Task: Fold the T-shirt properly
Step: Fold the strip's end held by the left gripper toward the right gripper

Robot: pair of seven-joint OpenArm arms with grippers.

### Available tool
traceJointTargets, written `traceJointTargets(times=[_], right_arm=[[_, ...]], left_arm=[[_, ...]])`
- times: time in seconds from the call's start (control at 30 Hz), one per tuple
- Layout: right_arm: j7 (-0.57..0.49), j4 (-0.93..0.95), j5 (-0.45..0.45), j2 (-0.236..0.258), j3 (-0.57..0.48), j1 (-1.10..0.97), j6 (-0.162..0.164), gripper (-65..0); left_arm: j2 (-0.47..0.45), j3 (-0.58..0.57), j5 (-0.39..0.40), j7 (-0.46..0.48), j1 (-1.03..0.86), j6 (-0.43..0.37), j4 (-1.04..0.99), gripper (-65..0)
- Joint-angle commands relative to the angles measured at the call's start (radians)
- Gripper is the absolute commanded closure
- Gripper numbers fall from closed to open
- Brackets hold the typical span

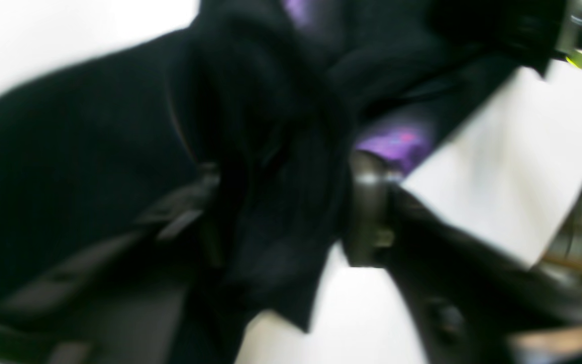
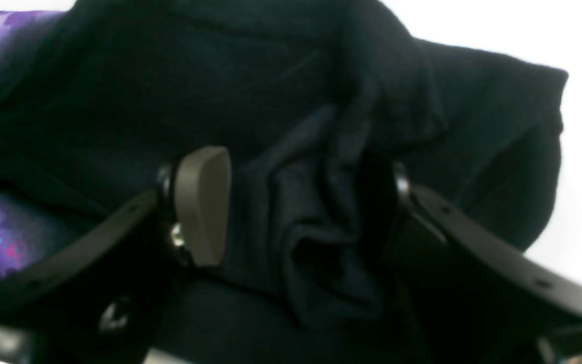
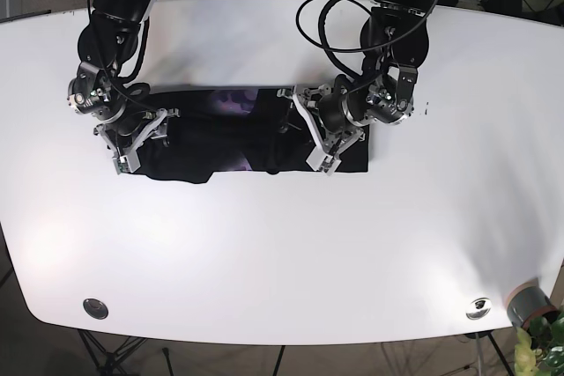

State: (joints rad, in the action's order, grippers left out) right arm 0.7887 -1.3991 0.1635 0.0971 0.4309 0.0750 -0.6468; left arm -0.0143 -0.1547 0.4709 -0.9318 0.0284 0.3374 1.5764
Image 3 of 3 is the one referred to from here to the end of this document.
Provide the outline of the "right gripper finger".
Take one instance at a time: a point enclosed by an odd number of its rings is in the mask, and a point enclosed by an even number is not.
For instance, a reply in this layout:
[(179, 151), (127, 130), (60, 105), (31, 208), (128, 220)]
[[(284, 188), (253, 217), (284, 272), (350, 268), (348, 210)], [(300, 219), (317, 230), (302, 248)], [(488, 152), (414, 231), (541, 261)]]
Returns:
[(155, 117), (148, 122), (141, 130), (141, 144), (146, 140), (156, 140), (168, 147), (168, 124), (173, 118), (180, 118), (181, 113), (178, 108), (161, 108), (155, 113)]
[(134, 174), (141, 167), (137, 150), (157, 132), (156, 128), (144, 128), (133, 136), (121, 136), (111, 128), (93, 130), (94, 135), (100, 136), (113, 153), (112, 161), (118, 174)]

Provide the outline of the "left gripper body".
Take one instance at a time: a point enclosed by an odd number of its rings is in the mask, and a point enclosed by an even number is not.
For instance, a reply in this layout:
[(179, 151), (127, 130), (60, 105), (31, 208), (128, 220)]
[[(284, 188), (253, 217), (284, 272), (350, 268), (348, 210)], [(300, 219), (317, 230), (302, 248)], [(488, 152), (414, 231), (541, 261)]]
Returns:
[(384, 68), (367, 82), (354, 85), (341, 74), (319, 87), (319, 124), (325, 138), (352, 136), (374, 122), (397, 125), (412, 115), (417, 70), (399, 66), (392, 77)]

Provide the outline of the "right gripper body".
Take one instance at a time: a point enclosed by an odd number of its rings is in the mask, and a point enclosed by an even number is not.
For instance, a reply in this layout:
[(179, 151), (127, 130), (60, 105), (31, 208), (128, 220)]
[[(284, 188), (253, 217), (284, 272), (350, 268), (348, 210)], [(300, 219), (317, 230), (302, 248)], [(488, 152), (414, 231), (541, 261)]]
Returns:
[(82, 63), (70, 82), (67, 101), (76, 113), (99, 121), (94, 133), (106, 135), (111, 148), (129, 148), (158, 118), (157, 109), (145, 104), (150, 92), (147, 83), (126, 86), (90, 63)]

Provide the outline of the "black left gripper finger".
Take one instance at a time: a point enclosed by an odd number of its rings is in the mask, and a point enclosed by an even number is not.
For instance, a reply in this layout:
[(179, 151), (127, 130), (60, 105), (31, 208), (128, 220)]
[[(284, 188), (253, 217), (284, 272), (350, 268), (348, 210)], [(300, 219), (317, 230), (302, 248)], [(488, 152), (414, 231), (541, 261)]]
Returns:
[(308, 167), (318, 173), (365, 173), (367, 171), (367, 133), (364, 129), (338, 133), (310, 130), (312, 150), (305, 158)]
[(305, 121), (316, 148), (332, 148), (340, 140), (340, 135), (324, 127), (319, 111), (319, 102), (332, 94), (328, 84), (318, 87), (295, 85), (292, 88), (277, 90), (279, 98), (291, 100), (293, 107)]

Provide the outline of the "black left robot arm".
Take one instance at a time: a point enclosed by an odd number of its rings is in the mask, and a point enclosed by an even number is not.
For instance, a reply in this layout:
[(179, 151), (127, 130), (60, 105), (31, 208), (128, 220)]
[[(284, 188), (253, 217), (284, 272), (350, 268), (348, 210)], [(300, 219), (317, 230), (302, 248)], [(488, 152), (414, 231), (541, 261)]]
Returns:
[(307, 164), (325, 174), (338, 169), (342, 153), (363, 140), (371, 124), (397, 125), (412, 115), (418, 69), (429, 50), (427, 19), (439, 0), (371, 0), (355, 49), (364, 55), (361, 72), (338, 60), (339, 48), (328, 41), (326, 18), (340, 2), (328, 0), (318, 17), (318, 37), (309, 40), (339, 75), (330, 85), (277, 93), (292, 101), (312, 136)]

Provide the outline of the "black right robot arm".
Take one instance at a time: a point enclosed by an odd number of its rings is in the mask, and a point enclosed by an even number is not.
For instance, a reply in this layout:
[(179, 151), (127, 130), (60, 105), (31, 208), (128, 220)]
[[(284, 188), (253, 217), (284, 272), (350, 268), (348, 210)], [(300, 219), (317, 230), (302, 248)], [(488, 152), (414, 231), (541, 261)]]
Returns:
[(98, 120), (93, 133), (113, 153), (118, 173), (141, 167), (138, 150), (167, 139), (176, 108), (147, 104), (149, 84), (137, 81), (156, 0), (87, 0), (88, 25), (78, 38), (80, 65), (68, 89), (68, 105)]

